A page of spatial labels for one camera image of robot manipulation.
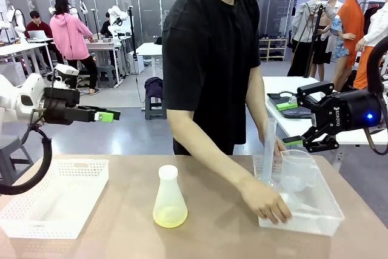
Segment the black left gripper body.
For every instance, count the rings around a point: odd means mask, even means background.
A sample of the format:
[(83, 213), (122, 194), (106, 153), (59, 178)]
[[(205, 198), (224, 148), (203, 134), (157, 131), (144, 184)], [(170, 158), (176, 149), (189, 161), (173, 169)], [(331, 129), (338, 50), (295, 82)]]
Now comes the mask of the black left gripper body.
[(80, 92), (73, 89), (57, 89), (46, 87), (42, 96), (43, 120), (48, 124), (71, 125), (70, 118), (65, 117), (67, 109), (75, 108), (79, 104)]

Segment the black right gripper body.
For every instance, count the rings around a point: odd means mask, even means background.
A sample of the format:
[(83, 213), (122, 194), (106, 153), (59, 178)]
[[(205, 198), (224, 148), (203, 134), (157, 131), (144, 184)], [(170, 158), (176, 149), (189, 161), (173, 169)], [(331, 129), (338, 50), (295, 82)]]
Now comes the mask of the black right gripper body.
[(312, 126), (329, 135), (373, 128), (382, 121), (380, 99), (368, 90), (333, 93), (323, 97), (312, 109)]

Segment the clear plastic handled beaker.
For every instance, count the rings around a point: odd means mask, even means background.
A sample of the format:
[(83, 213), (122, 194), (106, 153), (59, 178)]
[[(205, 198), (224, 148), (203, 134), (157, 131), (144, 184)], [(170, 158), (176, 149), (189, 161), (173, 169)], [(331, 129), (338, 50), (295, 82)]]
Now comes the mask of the clear plastic handled beaker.
[(313, 157), (301, 150), (281, 152), (279, 185), (289, 192), (300, 192), (313, 185), (318, 166)]

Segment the clear plastic graduated cylinder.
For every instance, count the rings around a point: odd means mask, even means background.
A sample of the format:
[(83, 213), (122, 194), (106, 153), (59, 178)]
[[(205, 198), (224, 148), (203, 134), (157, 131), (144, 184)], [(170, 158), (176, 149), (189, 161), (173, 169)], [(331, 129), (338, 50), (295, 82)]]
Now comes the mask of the clear plastic graduated cylinder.
[(276, 144), (276, 127), (276, 120), (273, 118), (269, 118), (264, 139), (262, 180), (270, 186), (272, 185), (272, 166)]

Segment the white round flask cap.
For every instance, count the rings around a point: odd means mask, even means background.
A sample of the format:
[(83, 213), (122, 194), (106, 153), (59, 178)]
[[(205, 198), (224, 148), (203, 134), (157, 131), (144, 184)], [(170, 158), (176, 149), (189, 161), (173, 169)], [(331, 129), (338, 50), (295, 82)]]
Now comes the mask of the white round flask cap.
[(178, 177), (178, 168), (174, 165), (163, 165), (158, 170), (161, 180), (175, 180)]

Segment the white perforated basket with label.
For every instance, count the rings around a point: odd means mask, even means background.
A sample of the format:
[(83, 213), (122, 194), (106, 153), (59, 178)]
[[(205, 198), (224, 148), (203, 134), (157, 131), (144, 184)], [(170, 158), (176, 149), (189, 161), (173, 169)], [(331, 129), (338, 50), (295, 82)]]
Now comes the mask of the white perforated basket with label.
[(319, 167), (313, 185), (306, 187), (300, 192), (289, 192), (281, 188), (279, 185), (280, 173), (281, 159), (274, 160), (271, 186), (279, 193), (285, 192), (296, 195), (304, 204), (319, 209), (321, 214), (315, 215), (306, 212), (292, 212), (290, 210), (292, 218), (286, 224), (272, 224), (269, 220), (259, 218), (259, 225), (266, 228), (284, 229), (329, 237), (333, 236), (340, 224), (344, 221), (344, 215)]

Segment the translucent white conical flask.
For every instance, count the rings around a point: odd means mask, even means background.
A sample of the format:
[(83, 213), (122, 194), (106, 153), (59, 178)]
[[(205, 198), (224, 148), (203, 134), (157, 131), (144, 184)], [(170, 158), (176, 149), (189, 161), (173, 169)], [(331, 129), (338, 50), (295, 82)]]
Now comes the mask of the translucent white conical flask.
[(177, 178), (159, 179), (159, 188), (153, 208), (153, 219), (164, 228), (175, 228), (183, 224), (188, 216), (186, 202)]

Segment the person's right forearm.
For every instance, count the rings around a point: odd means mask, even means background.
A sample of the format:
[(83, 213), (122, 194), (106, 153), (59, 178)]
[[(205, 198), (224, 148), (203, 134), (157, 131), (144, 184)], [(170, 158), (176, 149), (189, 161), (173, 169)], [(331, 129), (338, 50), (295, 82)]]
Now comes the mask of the person's right forearm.
[(241, 193), (254, 193), (261, 187), (252, 174), (224, 154), (207, 135), (177, 140), (199, 162), (234, 185)]

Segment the person's left forearm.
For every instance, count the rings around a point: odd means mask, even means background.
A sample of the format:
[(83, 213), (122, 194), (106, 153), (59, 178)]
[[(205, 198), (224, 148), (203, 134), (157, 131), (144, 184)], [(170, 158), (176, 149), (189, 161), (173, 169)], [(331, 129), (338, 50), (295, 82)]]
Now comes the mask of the person's left forearm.
[(264, 144), (267, 122), (269, 120), (264, 92), (260, 89), (249, 88), (246, 96), (246, 105), (257, 128), (259, 139)]

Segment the person's left hand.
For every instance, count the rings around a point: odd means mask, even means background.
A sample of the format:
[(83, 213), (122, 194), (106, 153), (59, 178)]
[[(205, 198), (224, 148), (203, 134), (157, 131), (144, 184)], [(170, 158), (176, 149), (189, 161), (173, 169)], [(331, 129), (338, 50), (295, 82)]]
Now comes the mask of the person's left hand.
[[(262, 142), (263, 147), (266, 148), (264, 133), (259, 134), (259, 140)], [(286, 150), (287, 149), (286, 149), (283, 141), (276, 135), (275, 136), (275, 145), (274, 145), (274, 150), (273, 150), (273, 159), (280, 160), (281, 159), (281, 152), (286, 151)]]

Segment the person's right hand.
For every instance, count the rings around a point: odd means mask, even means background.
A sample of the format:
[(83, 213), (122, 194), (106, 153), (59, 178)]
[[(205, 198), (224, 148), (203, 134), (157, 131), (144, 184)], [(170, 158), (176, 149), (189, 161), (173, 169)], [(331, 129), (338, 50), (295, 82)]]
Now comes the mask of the person's right hand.
[(286, 223), (292, 214), (281, 195), (255, 177), (244, 178), (238, 184), (244, 201), (263, 220), (273, 224)]

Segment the black plastic tray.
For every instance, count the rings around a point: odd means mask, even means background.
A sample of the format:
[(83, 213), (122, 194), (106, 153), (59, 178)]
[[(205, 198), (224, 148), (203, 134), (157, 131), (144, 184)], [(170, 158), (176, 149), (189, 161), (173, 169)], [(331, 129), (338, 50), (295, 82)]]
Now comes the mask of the black plastic tray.
[(296, 106), (296, 93), (282, 91), (279, 93), (268, 93), (267, 97), (282, 117), (286, 119), (311, 119), (310, 109)]

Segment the white side table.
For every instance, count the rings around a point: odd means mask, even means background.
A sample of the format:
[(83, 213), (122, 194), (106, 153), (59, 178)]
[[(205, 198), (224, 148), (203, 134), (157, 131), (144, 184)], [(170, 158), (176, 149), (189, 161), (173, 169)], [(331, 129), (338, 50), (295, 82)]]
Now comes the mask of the white side table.
[[(287, 76), (264, 76), (265, 94), (279, 93), (288, 91), (296, 93), (297, 88), (318, 82), (316, 79), (308, 77), (287, 77)], [(278, 125), (286, 134), (286, 136), (298, 136), (304, 134), (311, 126), (309, 119), (287, 119), (279, 113), (276, 106), (266, 96), (266, 109), (269, 115), (276, 119)], [(388, 131), (372, 135), (373, 142), (376, 145), (382, 146), (388, 142)], [(350, 132), (341, 132), (336, 135), (336, 140), (340, 146), (343, 145), (369, 145), (365, 136), (364, 130), (353, 130)]]

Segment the grey step stool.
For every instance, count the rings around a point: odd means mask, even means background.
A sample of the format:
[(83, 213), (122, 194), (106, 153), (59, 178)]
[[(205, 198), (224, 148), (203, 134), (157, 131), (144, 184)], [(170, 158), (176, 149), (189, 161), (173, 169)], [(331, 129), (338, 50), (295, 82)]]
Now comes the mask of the grey step stool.
[(115, 66), (100, 66), (97, 67), (97, 72), (97, 85), (99, 88), (114, 88), (118, 85)]

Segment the mannequin in orange trousers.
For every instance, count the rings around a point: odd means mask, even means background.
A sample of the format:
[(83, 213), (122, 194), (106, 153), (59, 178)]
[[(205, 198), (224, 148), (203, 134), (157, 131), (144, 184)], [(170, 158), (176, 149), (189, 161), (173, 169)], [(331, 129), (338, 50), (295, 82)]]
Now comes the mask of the mannequin in orange trousers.
[(373, 48), (388, 36), (388, 0), (370, 17), (367, 33), (356, 44), (356, 51), (362, 51), (353, 86), (356, 89), (365, 89), (367, 82), (367, 62)]

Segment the grey stool with cloth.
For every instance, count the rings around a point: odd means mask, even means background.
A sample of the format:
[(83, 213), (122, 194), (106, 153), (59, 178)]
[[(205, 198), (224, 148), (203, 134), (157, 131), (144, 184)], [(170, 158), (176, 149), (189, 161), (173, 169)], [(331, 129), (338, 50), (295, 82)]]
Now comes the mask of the grey stool with cloth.
[(167, 118), (167, 112), (164, 104), (164, 100), (147, 95), (145, 98), (145, 111), (144, 117), (146, 120), (154, 118)]

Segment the dark purple cloth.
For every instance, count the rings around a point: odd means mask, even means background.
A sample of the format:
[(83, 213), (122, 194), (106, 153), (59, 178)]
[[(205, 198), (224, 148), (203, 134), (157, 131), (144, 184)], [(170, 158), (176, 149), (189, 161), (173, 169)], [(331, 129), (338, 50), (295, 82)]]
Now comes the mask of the dark purple cloth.
[(159, 77), (151, 77), (145, 81), (145, 93), (149, 97), (164, 99), (163, 97), (163, 80)]

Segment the wooden shoe rack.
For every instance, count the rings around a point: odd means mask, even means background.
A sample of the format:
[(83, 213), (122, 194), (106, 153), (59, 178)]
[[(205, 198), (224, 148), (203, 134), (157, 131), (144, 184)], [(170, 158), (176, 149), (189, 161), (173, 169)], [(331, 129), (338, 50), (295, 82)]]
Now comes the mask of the wooden shoe rack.
[(259, 58), (261, 61), (283, 61), (287, 49), (286, 38), (259, 39)]

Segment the white office desk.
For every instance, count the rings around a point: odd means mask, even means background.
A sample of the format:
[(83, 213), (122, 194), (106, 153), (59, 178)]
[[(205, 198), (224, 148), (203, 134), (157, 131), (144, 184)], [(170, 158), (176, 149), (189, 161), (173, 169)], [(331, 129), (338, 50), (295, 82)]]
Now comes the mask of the white office desk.
[(97, 67), (100, 66), (115, 66), (119, 87), (127, 76), (125, 68), (125, 48), (123, 40), (105, 41), (105, 39), (94, 39), (92, 42), (86, 41), (87, 48), (92, 56), (96, 59)]
[(47, 43), (28, 43), (28, 42), (5, 45), (0, 47), (0, 60), (3, 60), (3, 59), (15, 60), (17, 56), (22, 56), (26, 61), (28, 61), (28, 56), (29, 56), (32, 59), (32, 64), (33, 64), (33, 68), (35, 69), (35, 73), (40, 74), (35, 51), (43, 47), (45, 48), (46, 53), (49, 54), (47, 46), (48, 46)]

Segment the person in pink hoodie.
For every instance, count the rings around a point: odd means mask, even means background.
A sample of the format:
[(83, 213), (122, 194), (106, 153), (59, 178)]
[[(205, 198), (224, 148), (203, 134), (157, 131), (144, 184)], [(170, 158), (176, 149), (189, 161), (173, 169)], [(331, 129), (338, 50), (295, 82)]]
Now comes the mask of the person in pink hoodie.
[(78, 68), (80, 62), (89, 72), (89, 94), (98, 93), (96, 88), (98, 71), (89, 54), (85, 39), (93, 39), (93, 33), (81, 20), (70, 13), (68, 0), (55, 0), (55, 12), (50, 20), (56, 48), (68, 65)]

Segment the white perforated plastic basket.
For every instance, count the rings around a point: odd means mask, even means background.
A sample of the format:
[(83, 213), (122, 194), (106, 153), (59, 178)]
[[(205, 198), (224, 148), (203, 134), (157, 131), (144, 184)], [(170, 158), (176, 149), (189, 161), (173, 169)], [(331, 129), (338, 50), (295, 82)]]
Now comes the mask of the white perforated plastic basket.
[(41, 182), (0, 210), (0, 228), (10, 238), (76, 239), (108, 180), (108, 160), (53, 160)]

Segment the black tripod pole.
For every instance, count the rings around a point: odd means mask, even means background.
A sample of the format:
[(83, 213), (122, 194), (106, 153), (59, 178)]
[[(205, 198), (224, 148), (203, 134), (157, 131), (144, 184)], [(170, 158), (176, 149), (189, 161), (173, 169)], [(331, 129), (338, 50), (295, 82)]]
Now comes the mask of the black tripod pole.
[(325, 1), (317, 1), (315, 10), (314, 10), (313, 15), (312, 15), (312, 29), (313, 29), (312, 42), (311, 42), (311, 45), (309, 48), (309, 54), (308, 54), (308, 57), (306, 60), (306, 68), (305, 68), (304, 75), (303, 75), (304, 78), (307, 78), (310, 75), (310, 67), (311, 67), (311, 62), (312, 62), (313, 49), (314, 49), (315, 41), (317, 38), (319, 23), (320, 23), (320, 19), (321, 19), (321, 16), (323, 14), (323, 11), (324, 11), (324, 4), (325, 3), (326, 3)]

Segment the silver laptop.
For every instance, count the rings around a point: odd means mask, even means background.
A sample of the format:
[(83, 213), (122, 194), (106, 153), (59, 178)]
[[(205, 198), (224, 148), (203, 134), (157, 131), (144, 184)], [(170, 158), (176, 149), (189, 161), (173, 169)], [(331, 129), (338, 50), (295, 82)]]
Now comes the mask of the silver laptop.
[(47, 42), (53, 40), (53, 38), (47, 37), (43, 30), (28, 31), (27, 33), (29, 35), (28, 38), (33, 42)]

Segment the background person in black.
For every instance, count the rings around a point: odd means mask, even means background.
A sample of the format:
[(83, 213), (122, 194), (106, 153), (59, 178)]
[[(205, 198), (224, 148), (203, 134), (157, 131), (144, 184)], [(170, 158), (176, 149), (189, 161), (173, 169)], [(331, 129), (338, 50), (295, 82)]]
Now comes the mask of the background person in black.
[(112, 33), (109, 31), (109, 26), (110, 26), (110, 14), (109, 14), (109, 12), (107, 12), (105, 14), (105, 17), (107, 18), (107, 20), (103, 23), (102, 29), (100, 30), (100, 34), (102, 35), (102, 37), (111, 38)]

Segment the mannequin in orange coat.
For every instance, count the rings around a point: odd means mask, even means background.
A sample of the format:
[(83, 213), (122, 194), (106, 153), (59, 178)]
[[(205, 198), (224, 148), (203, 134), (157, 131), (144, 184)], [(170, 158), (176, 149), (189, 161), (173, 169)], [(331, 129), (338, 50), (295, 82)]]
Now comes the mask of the mannequin in orange coat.
[(348, 79), (356, 60), (356, 44), (364, 36), (364, 14), (358, 0), (345, 0), (332, 21), (331, 32), (337, 36), (333, 77), (334, 89), (339, 92)]

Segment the seated person in red sweater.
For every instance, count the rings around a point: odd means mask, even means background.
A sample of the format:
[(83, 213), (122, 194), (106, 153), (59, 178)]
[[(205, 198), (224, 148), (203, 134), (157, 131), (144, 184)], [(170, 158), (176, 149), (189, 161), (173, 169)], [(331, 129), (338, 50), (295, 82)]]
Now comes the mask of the seated person in red sweater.
[[(45, 33), (46, 38), (53, 38), (53, 34), (50, 26), (46, 22), (41, 21), (40, 14), (38, 11), (32, 10), (30, 12), (30, 17), (32, 21), (27, 24), (26, 31), (25, 31), (25, 36), (27, 38), (30, 38), (29, 32), (32, 32), (32, 31), (43, 31)], [(48, 43), (47, 48), (49, 51), (52, 51), (56, 55), (56, 60), (58, 63), (60, 64), (64, 63), (63, 57), (59, 52), (59, 50), (56, 48), (54, 43), (52, 42)]]

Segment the mannequin in grey shirt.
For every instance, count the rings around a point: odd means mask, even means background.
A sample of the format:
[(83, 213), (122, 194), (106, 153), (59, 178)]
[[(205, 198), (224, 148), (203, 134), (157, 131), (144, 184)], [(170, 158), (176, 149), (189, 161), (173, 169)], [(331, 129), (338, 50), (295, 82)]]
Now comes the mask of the mannequin in grey shirt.
[[(312, 42), (312, 15), (316, 7), (316, 2), (321, 0), (308, 0), (303, 2), (297, 8), (292, 21), (292, 46), (293, 58), (288, 77), (304, 75), (306, 60), (309, 54), (309, 48)], [(330, 4), (324, 4), (323, 13), (332, 21), (336, 13)]]

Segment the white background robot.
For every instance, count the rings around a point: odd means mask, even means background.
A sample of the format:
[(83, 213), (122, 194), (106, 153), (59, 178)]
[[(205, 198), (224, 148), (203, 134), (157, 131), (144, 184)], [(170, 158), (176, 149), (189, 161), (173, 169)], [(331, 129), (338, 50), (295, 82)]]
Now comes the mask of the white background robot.
[(110, 15), (108, 30), (112, 34), (113, 39), (119, 39), (120, 36), (126, 36), (127, 33), (131, 33), (130, 16), (127, 12), (122, 11), (117, 5), (113, 5), (108, 9), (108, 13)]
[(14, 31), (18, 35), (20, 43), (27, 43), (27, 38), (25, 36), (25, 18), (23, 12), (11, 5), (7, 10), (7, 19), (8, 22), (13, 26)]

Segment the person in black T-shirt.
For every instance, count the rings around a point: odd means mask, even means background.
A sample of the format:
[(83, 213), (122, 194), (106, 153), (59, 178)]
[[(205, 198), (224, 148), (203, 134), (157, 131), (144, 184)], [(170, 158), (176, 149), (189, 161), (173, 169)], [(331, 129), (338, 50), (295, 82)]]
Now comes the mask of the person in black T-shirt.
[(162, 31), (164, 101), (226, 155), (246, 141), (250, 71), (260, 64), (256, 0), (176, 0)]

